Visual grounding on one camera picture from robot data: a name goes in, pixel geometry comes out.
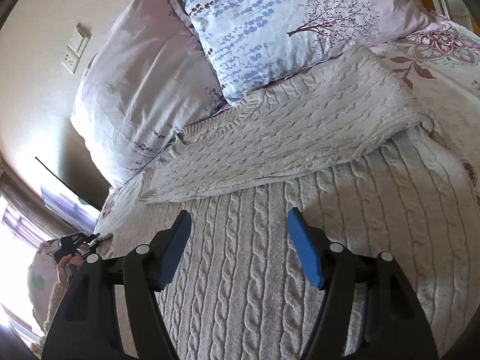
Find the person left hand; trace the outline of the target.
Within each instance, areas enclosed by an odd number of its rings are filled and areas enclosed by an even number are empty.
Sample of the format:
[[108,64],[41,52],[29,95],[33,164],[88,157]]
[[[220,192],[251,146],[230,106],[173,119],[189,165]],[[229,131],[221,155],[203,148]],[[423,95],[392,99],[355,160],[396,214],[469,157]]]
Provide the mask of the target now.
[[83,258],[79,254],[69,254],[62,257],[57,265],[58,282],[61,283],[62,286],[68,287],[69,274],[67,269],[70,269],[71,267],[81,267],[82,264]]

